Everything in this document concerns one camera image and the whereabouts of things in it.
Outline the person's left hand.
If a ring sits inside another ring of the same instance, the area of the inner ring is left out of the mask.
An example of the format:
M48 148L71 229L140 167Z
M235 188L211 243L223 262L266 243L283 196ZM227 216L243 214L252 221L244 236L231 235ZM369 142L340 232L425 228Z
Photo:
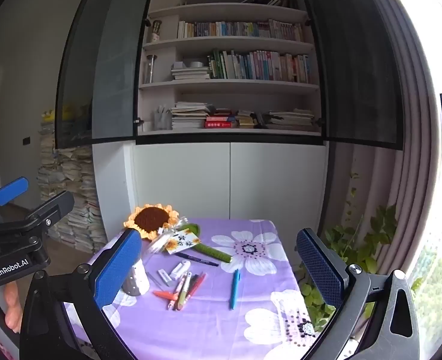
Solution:
M22 307L19 301L19 290L15 282L7 283L4 289L6 303L5 324L14 333L20 333L22 325Z

